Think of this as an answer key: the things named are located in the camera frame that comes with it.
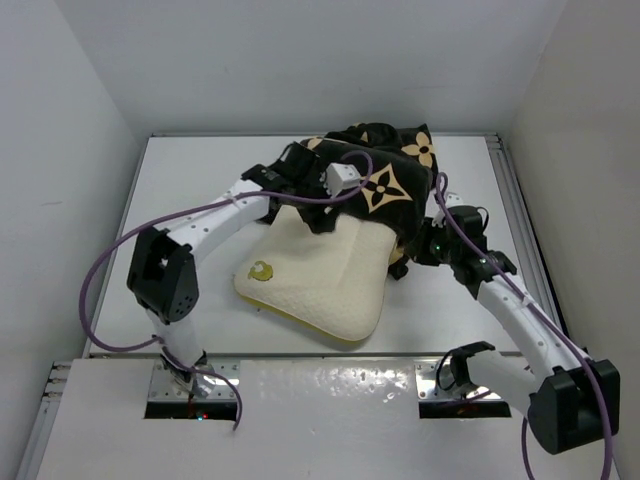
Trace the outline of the black pillowcase with beige flowers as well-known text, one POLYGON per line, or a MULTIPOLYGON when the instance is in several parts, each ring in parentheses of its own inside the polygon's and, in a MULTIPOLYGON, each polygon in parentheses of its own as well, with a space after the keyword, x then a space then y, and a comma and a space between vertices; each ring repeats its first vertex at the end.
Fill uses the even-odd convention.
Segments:
POLYGON ((419 236, 426 219, 426 203, 435 185, 438 164, 427 124, 396 128, 387 123, 356 123, 298 143, 322 160, 351 164, 364 187, 336 205, 289 202, 314 234, 331 233, 341 215, 383 225, 394 232, 388 273, 399 280, 408 273, 407 249, 419 236))

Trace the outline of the cream pillow with yellow edge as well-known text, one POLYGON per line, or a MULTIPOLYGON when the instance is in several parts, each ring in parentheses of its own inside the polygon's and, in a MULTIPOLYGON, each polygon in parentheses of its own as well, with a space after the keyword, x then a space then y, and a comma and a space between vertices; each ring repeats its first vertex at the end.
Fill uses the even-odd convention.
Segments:
POLYGON ((314 234, 283 206, 234 276, 239 296, 335 338, 359 342, 375 330, 397 237, 389 227, 342 214, 314 234))

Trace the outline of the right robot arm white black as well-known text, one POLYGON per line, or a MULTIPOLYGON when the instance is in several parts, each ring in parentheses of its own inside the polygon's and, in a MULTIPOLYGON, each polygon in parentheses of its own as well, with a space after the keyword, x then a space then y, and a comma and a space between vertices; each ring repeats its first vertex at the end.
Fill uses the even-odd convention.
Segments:
POLYGON ((519 373, 487 341, 456 347, 436 374, 441 391, 485 387, 516 408, 550 454, 619 431, 620 374, 568 339, 530 296, 516 266, 487 247, 478 208, 460 205, 427 218, 418 237, 420 264, 449 266, 458 283, 491 313, 526 359, 519 373))

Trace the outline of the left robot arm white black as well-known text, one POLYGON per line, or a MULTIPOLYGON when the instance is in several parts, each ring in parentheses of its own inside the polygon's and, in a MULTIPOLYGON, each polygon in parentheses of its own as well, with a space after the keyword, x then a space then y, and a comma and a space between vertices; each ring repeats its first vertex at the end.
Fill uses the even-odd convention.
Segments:
POLYGON ((202 260, 280 205, 301 210, 304 220, 317 226, 323 208, 358 182, 350 168, 293 142, 274 163, 246 170, 212 204, 180 215, 173 225, 160 220, 138 232, 126 284, 150 317, 164 359, 183 372, 206 361, 190 318, 199 299, 202 260))

